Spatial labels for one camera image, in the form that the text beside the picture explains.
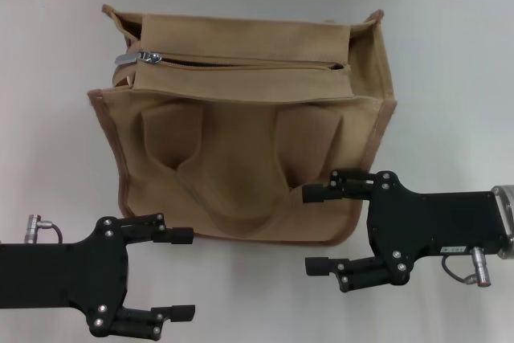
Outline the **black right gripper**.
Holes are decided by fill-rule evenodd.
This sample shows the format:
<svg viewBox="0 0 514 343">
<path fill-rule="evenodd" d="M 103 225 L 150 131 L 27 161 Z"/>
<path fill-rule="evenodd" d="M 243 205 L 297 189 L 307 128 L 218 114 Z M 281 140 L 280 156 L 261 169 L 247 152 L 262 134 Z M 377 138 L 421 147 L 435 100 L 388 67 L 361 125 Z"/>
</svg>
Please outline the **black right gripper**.
<svg viewBox="0 0 514 343">
<path fill-rule="evenodd" d="M 334 274 L 343 293 L 385 284 L 404 285 L 418 259 L 469 255 L 481 247 L 496 254 L 508 241 L 496 199 L 490 191 L 420 194 L 398 176 L 358 169 L 334 169 L 328 184 L 303 186 L 303 203 L 355 199 L 369 201 L 369 243 L 381 270 L 341 271 L 306 267 L 308 276 Z"/>
</svg>

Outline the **silver metal zipper slider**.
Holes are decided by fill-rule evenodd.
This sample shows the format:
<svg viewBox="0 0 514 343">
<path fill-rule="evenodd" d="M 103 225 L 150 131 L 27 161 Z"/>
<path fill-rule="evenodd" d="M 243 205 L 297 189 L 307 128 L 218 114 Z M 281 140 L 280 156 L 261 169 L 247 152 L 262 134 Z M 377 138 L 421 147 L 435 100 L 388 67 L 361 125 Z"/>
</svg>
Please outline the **silver metal zipper slider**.
<svg viewBox="0 0 514 343">
<path fill-rule="evenodd" d="M 115 65 L 126 66 L 137 62 L 157 64 L 161 61 L 161 54 L 152 51 L 139 50 L 133 53 L 125 53 L 123 55 L 117 56 L 115 59 Z"/>
</svg>

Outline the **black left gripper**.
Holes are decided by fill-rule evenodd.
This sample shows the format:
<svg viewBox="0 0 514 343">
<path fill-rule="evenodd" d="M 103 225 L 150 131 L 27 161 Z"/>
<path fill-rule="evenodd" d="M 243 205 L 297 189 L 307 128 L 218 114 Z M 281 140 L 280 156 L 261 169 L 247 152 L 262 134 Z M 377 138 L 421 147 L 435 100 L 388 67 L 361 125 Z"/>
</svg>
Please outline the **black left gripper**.
<svg viewBox="0 0 514 343">
<path fill-rule="evenodd" d="M 190 322 L 194 305 L 122 307 L 127 293 L 126 244 L 191 244 L 194 229 L 168 228 L 163 214 L 105 217 L 77 243 L 8 243 L 0 246 L 0 309 L 75 308 L 91 334 L 160 338 L 165 321 Z"/>
</svg>

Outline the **khaki canvas food bag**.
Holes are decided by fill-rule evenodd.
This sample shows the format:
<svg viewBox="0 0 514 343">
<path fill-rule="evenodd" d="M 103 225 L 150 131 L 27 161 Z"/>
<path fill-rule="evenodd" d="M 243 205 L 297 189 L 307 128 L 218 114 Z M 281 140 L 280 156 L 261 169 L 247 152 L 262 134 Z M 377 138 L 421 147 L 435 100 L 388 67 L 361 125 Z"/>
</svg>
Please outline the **khaki canvas food bag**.
<svg viewBox="0 0 514 343">
<path fill-rule="evenodd" d="M 302 189 L 374 162 L 397 105 L 381 10 L 354 24 L 103 12 L 125 53 L 162 56 L 88 93 L 123 216 L 265 243 L 353 233 L 358 201 L 305 204 Z"/>
</svg>

